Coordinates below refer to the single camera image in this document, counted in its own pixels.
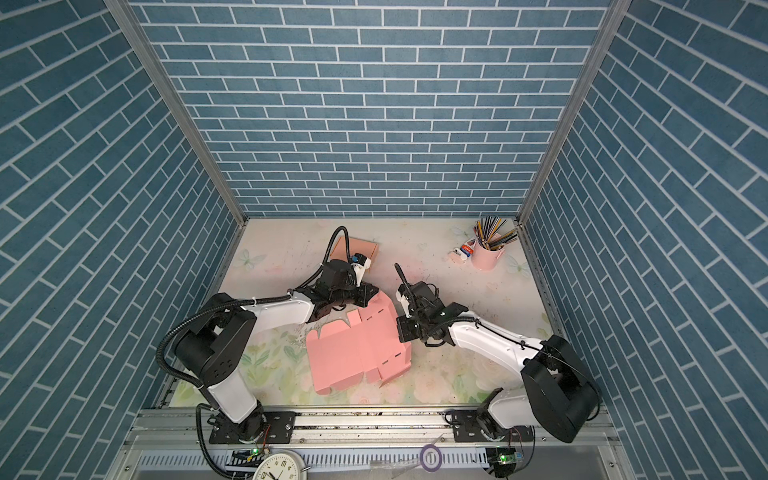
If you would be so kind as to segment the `orange paper box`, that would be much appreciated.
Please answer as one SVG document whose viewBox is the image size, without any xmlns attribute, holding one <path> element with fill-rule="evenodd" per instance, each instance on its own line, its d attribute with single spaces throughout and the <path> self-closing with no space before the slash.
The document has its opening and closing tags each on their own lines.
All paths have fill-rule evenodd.
<svg viewBox="0 0 768 480">
<path fill-rule="evenodd" d="M 334 260 L 340 260 L 344 263 L 347 263 L 346 258 L 346 237 L 343 234 L 340 234 L 336 239 L 335 243 L 331 249 L 331 253 L 329 255 L 329 258 L 327 262 L 331 262 Z M 379 249 L 379 244 L 368 241 L 368 240 L 362 240 L 355 237 L 352 237 L 350 239 L 350 256 L 364 256 L 367 260 L 369 260 L 370 264 L 373 264 L 375 261 L 375 258 L 377 256 Z"/>
</svg>

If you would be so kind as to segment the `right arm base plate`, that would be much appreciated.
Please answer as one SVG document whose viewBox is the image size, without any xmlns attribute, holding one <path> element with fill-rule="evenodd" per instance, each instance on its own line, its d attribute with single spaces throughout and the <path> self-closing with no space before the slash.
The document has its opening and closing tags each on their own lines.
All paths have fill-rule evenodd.
<svg viewBox="0 0 768 480">
<path fill-rule="evenodd" d="M 443 418 L 452 430 L 456 443 L 478 442 L 532 442 L 535 433 L 532 426 L 521 425 L 504 429 L 492 423 L 489 415 L 477 419 L 476 410 L 447 410 Z"/>
</svg>

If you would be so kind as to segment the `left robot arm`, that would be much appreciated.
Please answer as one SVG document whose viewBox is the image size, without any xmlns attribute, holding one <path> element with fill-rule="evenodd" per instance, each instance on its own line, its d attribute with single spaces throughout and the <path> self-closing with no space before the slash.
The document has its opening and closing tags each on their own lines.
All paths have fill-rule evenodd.
<svg viewBox="0 0 768 480">
<path fill-rule="evenodd" d="M 371 259 L 351 250 L 348 230 L 333 232 L 318 269 L 286 294 L 234 299 L 219 293 L 160 340 L 161 370 L 194 386 L 226 421 L 250 439 L 263 408 L 249 391 L 239 362 L 254 333 L 316 322 L 349 304 L 366 307 L 379 289 L 363 280 Z"/>
</svg>

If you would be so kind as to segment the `pink paper box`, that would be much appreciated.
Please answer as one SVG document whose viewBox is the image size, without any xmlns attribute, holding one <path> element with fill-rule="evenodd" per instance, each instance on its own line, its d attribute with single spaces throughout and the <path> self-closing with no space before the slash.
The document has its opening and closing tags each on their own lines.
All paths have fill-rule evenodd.
<svg viewBox="0 0 768 480">
<path fill-rule="evenodd" d="M 319 395 L 361 381 L 387 383 L 411 368 L 412 347 L 402 343 L 392 300 L 377 293 L 364 308 L 347 313 L 306 336 L 314 389 Z"/>
</svg>

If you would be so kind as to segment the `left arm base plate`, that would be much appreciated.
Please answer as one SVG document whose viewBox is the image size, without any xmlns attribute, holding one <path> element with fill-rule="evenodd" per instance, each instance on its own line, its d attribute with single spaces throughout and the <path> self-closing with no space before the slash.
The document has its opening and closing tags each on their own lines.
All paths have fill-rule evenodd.
<svg viewBox="0 0 768 480">
<path fill-rule="evenodd" d="M 288 444 L 291 441 L 296 413 L 292 411 L 255 410 L 240 423 L 223 413 L 210 416 L 211 444 Z"/>
</svg>

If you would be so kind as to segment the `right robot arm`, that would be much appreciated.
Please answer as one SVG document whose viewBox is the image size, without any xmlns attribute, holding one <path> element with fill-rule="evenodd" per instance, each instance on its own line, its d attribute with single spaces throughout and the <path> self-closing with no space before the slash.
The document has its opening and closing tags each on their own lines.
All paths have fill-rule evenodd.
<svg viewBox="0 0 768 480">
<path fill-rule="evenodd" d="M 522 393 L 498 387 L 476 410 L 474 424 L 485 437 L 495 441 L 531 425 L 571 443 L 598 412 L 599 387 L 566 339 L 541 340 L 506 330 L 462 304 L 444 304 L 437 287 L 410 283 L 399 264 L 394 268 L 401 280 L 396 297 L 404 310 L 397 318 L 402 343 L 419 340 L 429 348 L 469 350 L 520 377 Z"/>
</svg>

